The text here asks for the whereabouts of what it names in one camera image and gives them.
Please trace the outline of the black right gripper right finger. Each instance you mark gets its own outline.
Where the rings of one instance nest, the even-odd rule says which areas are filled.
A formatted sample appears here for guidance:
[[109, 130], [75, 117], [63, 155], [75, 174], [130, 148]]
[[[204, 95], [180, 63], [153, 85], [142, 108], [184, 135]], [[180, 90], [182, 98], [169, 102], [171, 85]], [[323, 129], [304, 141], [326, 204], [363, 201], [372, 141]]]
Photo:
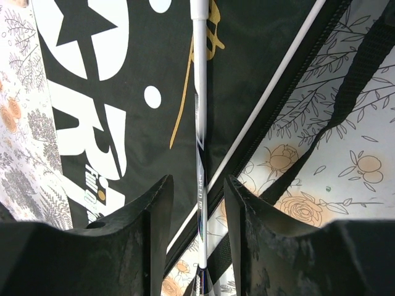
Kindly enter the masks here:
[[394, 221], [316, 228], [224, 181], [238, 295], [393, 295]]

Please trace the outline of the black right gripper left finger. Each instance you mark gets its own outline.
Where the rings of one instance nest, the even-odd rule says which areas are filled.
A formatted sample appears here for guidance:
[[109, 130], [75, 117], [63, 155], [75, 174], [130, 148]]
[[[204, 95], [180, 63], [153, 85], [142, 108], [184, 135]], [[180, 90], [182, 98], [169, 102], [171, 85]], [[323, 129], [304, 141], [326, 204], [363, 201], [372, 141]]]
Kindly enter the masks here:
[[173, 178], [85, 228], [1, 224], [2, 295], [159, 295]]

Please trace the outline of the white racket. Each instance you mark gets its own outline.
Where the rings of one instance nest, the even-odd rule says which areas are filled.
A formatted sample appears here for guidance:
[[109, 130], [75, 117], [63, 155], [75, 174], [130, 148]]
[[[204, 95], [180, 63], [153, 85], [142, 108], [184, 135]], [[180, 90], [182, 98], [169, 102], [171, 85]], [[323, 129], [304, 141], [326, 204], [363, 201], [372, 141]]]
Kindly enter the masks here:
[[207, 267], [208, 201], [206, 178], [207, 131], [207, 20], [208, 1], [190, 2], [193, 24], [195, 132], [196, 132], [196, 182], [197, 182], [197, 241], [198, 264], [193, 281], [192, 295], [214, 295], [214, 285]]

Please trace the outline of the black sport racket cover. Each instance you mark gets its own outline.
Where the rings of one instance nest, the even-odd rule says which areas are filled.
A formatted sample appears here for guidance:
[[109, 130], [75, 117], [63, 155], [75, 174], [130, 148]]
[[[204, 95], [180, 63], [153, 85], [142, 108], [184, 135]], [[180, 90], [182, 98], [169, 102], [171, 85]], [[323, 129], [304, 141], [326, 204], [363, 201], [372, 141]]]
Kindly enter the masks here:
[[[163, 175], [175, 197], [166, 270], [196, 253], [193, 32], [188, 1], [33, 1], [74, 227]], [[386, 1], [211, 1], [207, 20], [210, 272], [223, 180], [316, 227], [394, 218], [394, 54], [350, 107], [338, 90]]]

